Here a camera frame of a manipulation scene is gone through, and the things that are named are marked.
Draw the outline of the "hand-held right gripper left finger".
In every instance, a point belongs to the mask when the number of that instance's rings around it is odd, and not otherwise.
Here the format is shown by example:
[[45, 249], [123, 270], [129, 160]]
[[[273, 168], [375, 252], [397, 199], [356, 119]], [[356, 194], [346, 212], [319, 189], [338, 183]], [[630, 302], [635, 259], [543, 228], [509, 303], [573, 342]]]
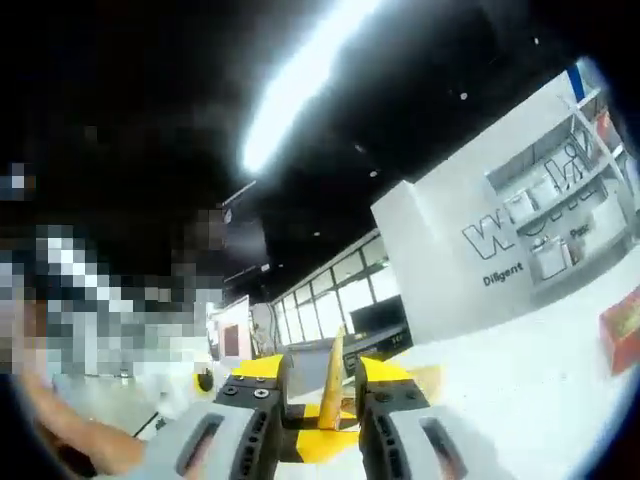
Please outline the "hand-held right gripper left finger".
[[246, 360], [213, 400], [193, 403], [149, 441], [149, 477], [182, 479], [196, 458], [204, 479], [272, 479], [286, 405], [286, 357]]

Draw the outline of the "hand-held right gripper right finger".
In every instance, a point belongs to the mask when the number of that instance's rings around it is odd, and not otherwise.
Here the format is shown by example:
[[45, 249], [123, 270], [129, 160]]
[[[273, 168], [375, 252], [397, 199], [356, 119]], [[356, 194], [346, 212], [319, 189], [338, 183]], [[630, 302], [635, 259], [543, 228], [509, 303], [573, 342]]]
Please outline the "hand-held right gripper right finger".
[[360, 358], [355, 405], [368, 479], [463, 479], [468, 475], [453, 434], [408, 371]]

